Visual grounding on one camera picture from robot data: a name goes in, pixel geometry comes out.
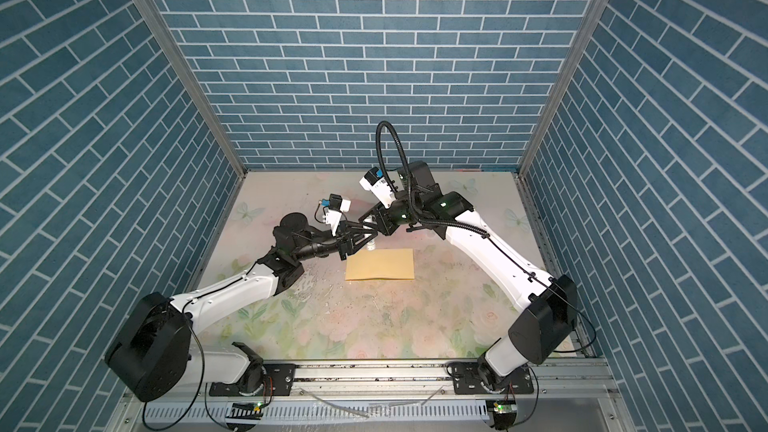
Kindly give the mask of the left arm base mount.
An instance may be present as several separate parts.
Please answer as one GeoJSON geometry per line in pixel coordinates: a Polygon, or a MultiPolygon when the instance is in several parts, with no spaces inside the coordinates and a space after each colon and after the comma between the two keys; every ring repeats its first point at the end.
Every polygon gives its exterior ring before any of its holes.
{"type": "Polygon", "coordinates": [[[295,378],[296,365],[266,363],[259,369],[250,367],[244,377],[233,384],[211,383],[213,397],[289,396],[295,378]]]}

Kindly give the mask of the yellow envelope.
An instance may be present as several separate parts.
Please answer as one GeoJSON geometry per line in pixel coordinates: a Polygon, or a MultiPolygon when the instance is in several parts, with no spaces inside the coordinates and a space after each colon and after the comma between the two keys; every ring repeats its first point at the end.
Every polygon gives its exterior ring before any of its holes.
{"type": "Polygon", "coordinates": [[[346,259],[345,279],[413,280],[414,256],[412,249],[363,250],[346,259]]]}

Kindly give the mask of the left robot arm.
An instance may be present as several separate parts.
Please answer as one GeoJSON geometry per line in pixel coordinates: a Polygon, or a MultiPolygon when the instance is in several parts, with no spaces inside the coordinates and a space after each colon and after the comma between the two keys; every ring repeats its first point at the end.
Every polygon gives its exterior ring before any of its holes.
{"type": "Polygon", "coordinates": [[[264,360],[251,347],[233,342],[205,349],[198,344],[209,326],[257,301],[289,289],[304,273],[303,262],[333,253],[346,258],[378,234],[371,222],[341,220],[321,230],[298,212],[274,228],[275,244],[247,271],[188,293],[141,298],[105,353],[105,363],[143,402],[175,386],[219,383],[240,395],[261,391],[264,360]]]}

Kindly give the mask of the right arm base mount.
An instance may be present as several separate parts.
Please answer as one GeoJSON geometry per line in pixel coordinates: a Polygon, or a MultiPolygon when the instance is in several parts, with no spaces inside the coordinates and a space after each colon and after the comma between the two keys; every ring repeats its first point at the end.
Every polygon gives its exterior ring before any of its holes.
{"type": "Polygon", "coordinates": [[[478,361],[453,361],[445,366],[457,395],[532,394],[535,390],[532,374],[521,366],[506,376],[496,374],[489,365],[478,361]]]}

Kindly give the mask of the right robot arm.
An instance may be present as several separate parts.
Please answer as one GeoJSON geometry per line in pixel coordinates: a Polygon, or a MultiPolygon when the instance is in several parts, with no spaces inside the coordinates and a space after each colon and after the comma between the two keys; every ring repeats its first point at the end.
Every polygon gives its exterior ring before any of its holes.
{"type": "Polygon", "coordinates": [[[471,258],[519,311],[507,333],[478,358],[478,374],[489,390],[511,383],[511,375],[528,363],[541,364],[574,330],[578,292],[573,280],[553,278],[493,232],[476,208],[459,192],[444,193],[423,161],[397,171],[397,189],[377,167],[360,179],[378,204],[366,213],[375,229],[391,235],[399,226],[435,232],[471,258]]]}

